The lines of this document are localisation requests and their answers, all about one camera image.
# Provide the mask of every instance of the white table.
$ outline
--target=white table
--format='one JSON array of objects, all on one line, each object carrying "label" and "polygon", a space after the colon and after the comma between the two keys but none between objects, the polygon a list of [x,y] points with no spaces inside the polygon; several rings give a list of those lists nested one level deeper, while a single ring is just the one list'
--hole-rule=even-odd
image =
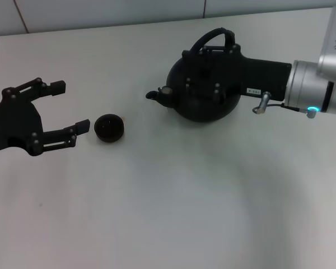
[{"label": "white table", "polygon": [[[250,58],[318,61],[330,9],[0,37],[1,90],[35,77],[44,130],[91,120],[73,149],[0,151],[0,269],[336,269],[336,115],[242,97],[197,124],[148,91],[203,34]],[[214,43],[222,44],[222,39]],[[101,143],[95,120],[125,118]]]}]

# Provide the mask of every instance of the black lid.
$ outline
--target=black lid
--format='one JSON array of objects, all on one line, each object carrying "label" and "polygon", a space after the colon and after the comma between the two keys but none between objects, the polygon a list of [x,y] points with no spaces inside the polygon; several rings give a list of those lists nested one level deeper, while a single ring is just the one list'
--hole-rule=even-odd
[{"label": "black lid", "polygon": [[115,142],[124,133],[123,120],[114,114],[103,115],[95,122],[95,132],[100,140],[108,143]]}]

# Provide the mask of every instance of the kettle handle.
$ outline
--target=kettle handle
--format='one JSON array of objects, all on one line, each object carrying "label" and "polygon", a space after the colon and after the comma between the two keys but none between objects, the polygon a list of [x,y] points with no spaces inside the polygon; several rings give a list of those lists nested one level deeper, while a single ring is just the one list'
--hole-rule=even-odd
[{"label": "kettle handle", "polygon": [[224,51],[227,51],[230,46],[235,44],[235,35],[232,31],[226,30],[225,28],[216,28],[206,33],[197,42],[195,42],[190,51],[198,53],[205,44],[221,34],[225,35]]}]

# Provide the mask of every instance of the cable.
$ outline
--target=cable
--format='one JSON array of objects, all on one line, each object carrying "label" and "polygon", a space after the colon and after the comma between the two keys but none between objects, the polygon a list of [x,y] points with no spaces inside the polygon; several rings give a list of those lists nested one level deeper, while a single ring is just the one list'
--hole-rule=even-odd
[{"label": "cable", "polygon": [[[291,107],[291,106],[285,106],[284,103],[281,103],[281,104],[269,104],[269,105],[267,105],[267,107],[268,107],[268,106],[280,106],[281,108],[285,108],[285,109],[288,109],[288,110],[292,110],[292,111],[296,111],[296,112],[299,112],[299,111],[300,111],[299,108],[293,108],[293,107]],[[256,113],[256,110],[257,110],[258,108],[259,108],[258,106],[257,106],[256,108],[253,108],[253,112],[254,112],[255,114],[257,114],[257,113]]]}]

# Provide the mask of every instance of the led light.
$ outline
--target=led light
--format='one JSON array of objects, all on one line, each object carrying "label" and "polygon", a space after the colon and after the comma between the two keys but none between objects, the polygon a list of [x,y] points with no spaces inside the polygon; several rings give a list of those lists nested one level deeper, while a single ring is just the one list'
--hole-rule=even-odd
[{"label": "led light", "polygon": [[316,112],[320,111],[320,109],[317,108],[317,107],[315,107],[315,106],[310,106],[310,107],[308,107],[307,109],[308,109],[308,110],[314,110],[314,111],[316,111]]}]

